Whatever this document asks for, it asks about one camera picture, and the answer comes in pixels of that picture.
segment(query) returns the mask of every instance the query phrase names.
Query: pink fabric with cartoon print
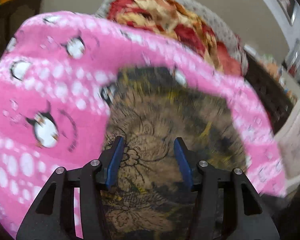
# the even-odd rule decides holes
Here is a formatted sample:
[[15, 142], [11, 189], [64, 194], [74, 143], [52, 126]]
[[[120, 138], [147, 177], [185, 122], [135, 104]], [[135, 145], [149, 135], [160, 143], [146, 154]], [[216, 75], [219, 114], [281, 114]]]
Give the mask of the pink fabric with cartoon print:
[[[79, 168], [100, 155], [110, 114], [100, 89], [120, 67], [150, 63], [178, 66], [189, 86], [226, 98], [247, 154], [247, 176], [258, 192], [285, 194], [267, 115], [243, 78], [214, 72], [159, 35], [89, 15], [42, 14], [23, 23], [0, 61], [0, 222], [13, 237], [58, 166]], [[80, 236], [78, 200], [76, 191]]]

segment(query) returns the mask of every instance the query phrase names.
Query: white wall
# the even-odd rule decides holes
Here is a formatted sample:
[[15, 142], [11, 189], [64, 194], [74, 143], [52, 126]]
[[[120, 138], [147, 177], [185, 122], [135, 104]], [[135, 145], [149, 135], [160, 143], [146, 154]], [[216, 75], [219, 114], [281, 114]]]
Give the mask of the white wall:
[[272, 12], [274, 18], [278, 22], [283, 32], [283, 35], [287, 40], [288, 46], [291, 50], [295, 45], [296, 39], [300, 40], [300, 6], [297, 4], [296, 19], [293, 25], [291, 26], [277, 0], [263, 0], [263, 1], [266, 3], [270, 11]]

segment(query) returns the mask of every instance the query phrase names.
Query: dark wooden furniture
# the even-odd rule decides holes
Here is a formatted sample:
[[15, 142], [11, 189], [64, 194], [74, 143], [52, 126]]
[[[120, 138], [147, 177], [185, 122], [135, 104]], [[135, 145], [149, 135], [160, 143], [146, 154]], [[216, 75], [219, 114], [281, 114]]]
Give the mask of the dark wooden furniture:
[[245, 79], [252, 85], [267, 110], [273, 132], [276, 134], [288, 119], [293, 104], [269, 73], [249, 54], [247, 58], [249, 68]]
[[42, 0], [12, 0], [0, 5], [0, 57], [21, 24], [39, 14]]

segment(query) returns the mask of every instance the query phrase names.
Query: metal screw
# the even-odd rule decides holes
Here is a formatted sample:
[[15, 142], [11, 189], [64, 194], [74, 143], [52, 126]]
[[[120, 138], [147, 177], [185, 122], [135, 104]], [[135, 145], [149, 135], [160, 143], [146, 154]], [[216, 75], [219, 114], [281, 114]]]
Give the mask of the metal screw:
[[207, 167], [208, 166], [208, 163], [206, 161], [199, 161], [199, 165], [201, 167]]
[[241, 174], [242, 174], [242, 170], [239, 169], [239, 168], [235, 168], [235, 169], [234, 169], [234, 173], [235, 173], [235, 174], [238, 174], [238, 175], [241, 175]]
[[65, 171], [65, 168], [64, 168], [64, 167], [59, 167], [59, 168], [56, 169], [56, 173], [57, 173], [57, 174], [61, 174], [61, 173], [63, 173], [64, 171]]
[[98, 166], [100, 164], [100, 161], [99, 160], [92, 160], [90, 162], [91, 166]]

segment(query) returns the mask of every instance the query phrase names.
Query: brown rug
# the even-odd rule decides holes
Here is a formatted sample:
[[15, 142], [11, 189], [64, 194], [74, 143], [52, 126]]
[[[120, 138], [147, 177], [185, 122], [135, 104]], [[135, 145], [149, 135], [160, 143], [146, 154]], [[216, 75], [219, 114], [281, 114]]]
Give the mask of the brown rug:
[[105, 149], [126, 139], [118, 181], [103, 192], [112, 239], [185, 239], [196, 193], [182, 182], [173, 142], [216, 168], [245, 170], [245, 154], [222, 98], [179, 85], [166, 68], [119, 74]]

